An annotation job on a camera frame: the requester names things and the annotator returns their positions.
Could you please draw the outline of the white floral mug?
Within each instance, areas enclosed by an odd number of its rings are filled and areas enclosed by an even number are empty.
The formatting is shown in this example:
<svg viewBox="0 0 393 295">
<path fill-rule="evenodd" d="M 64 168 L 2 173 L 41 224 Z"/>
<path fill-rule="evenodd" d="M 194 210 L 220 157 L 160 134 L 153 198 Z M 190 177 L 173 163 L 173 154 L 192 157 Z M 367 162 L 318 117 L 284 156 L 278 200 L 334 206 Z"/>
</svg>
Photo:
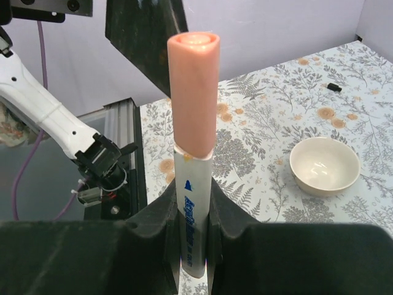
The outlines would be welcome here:
<svg viewBox="0 0 393 295">
<path fill-rule="evenodd" d="M 1 144 L 8 148 L 32 145 L 40 128 L 18 109 L 1 101 Z"/>
</svg>

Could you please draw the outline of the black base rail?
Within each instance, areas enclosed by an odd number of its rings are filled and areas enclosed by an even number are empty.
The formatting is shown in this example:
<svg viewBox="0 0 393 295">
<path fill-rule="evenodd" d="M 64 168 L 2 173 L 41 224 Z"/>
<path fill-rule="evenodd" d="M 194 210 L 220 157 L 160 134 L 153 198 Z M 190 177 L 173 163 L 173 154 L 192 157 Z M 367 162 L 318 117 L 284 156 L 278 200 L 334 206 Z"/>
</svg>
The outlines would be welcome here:
<svg viewBox="0 0 393 295">
<path fill-rule="evenodd" d="M 135 151 L 119 159 L 119 164 L 128 173 L 128 200 L 115 197 L 103 203 L 87 206 L 84 210 L 84 220 L 128 219 L 147 206 L 140 109 L 130 98 L 82 116 L 81 119 L 87 124 L 92 124 L 94 120 L 100 121 L 98 130 L 120 148 L 127 144 L 136 146 Z"/>
</svg>

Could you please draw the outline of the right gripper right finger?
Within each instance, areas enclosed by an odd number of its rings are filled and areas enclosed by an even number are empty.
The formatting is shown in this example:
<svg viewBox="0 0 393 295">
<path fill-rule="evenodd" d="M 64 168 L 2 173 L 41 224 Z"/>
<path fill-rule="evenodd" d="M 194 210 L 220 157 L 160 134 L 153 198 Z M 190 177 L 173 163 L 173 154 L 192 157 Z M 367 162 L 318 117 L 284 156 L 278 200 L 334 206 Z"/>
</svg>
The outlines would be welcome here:
<svg viewBox="0 0 393 295">
<path fill-rule="evenodd" d="M 209 292 L 235 292 L 254 279 L 253 225 L 258 224 L 211 182 L 208 217 L 207 271 Z"/>
</svg>

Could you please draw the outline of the black pen cap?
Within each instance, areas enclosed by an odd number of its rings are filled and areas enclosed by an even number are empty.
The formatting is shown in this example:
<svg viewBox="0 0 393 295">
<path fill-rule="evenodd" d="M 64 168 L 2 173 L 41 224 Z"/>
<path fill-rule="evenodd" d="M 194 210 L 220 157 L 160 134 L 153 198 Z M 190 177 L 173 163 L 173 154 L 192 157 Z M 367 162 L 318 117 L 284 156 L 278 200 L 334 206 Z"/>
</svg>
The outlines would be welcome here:
<svg viewBox="0 0 393 295">
<path fill-rule="evenodd" d="M 339 85 L 333 84 L 333 83 L 329 83 L 327 85 L 327 88 L 333 92 L 341 92 L 342 88 Z"/>
</svg>

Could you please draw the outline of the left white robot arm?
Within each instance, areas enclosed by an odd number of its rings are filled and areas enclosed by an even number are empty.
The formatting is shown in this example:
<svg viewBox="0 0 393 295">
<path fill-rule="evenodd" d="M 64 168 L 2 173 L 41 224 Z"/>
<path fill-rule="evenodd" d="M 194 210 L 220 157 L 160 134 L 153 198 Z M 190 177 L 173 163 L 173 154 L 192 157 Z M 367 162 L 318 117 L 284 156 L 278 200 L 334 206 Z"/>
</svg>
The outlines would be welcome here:
<svg viewBox="0 0 393 295">
<path fill-rule="evenodd" d="M 166 42 L 188 30 L 182 1 L 108 1 L 105 36 L 111 44 L 166 96 L 169 86 Z M 104 191 L 125 188 L 128 173 L 118 160 L 134 151 L 119 148 L 71 113 L 26 69 L 1 31 L 1 97 L 45 131 Z"/>
</svg>

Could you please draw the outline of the cream bowl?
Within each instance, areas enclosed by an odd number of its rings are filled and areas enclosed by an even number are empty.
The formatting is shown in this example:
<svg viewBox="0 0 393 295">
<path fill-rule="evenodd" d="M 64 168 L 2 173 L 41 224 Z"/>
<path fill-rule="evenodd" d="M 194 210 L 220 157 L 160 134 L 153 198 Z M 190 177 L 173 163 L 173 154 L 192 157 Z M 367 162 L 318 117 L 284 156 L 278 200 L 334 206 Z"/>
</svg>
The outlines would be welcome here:
<svg viewBox="0 0 393 295">
<path fill-rule="evenodd" d="M 338 195 L 359 178 L 361 163 L 346 144 L 325 137 L 297 143 L 290 152 L 289 165 L 298 187 L 318 197 Z"/>
</svg>

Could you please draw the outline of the floral tablecloth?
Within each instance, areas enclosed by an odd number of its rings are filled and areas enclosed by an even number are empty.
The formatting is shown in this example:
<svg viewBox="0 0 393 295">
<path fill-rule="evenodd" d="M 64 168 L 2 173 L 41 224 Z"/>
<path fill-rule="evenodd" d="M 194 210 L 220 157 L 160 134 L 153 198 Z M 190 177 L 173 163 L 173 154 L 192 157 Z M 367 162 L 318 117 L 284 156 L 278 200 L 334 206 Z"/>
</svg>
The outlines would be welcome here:
<svg viewBox="0 0 393 295">
<path fill-rule="evenodd" d="M 218 89 L 213 175 L 259 222 L 257 265 L 235 292 L 209 292 L 206 277 L 181 271 L 179 294 L 391 294 L 392 63 L 355 41 Z M 297 186 L 290 152 L 313 137 L 357 154 L 353 186 L 327 198 Z"/>
</svg>

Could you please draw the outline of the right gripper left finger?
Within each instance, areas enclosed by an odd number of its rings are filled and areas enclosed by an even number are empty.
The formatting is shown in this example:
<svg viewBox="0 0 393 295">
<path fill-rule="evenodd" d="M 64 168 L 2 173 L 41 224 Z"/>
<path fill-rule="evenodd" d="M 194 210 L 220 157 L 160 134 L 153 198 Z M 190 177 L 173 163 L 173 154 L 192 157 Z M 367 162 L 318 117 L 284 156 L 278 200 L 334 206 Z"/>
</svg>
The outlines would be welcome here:
<svg viewBox="0 0 393 295">
<path fill-rule="evenodd" d="M 128 226 L 132 237 L 131 291 L 178 292 L 180 238 L 175 182 L 134 215 Z"/>
</svg>

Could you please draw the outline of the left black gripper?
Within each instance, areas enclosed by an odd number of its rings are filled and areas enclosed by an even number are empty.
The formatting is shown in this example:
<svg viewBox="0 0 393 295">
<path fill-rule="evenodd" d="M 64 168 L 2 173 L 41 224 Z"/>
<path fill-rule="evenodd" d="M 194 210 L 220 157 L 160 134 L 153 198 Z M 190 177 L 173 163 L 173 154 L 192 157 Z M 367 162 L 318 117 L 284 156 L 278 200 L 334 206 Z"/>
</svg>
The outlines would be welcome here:
<svg viewBox="0 0 393 295">
<path fill-rule="evenodd" d="M 166 96 L 170 96 L 167 40 L 188 31 L 182 0 L 110 0 L 105 36 Z"/>
</svg>

